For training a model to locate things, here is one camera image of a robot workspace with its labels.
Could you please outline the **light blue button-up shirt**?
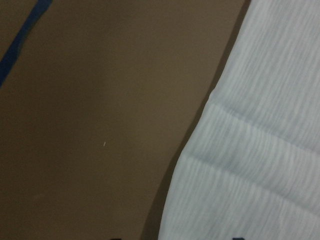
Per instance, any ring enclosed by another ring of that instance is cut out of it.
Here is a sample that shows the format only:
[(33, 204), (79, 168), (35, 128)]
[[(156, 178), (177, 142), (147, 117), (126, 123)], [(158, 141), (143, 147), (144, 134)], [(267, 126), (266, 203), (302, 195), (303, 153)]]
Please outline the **light blue button-up shirt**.
[(319, 1), (250, 2), (174, 168), (158, 237), (319, 239)]

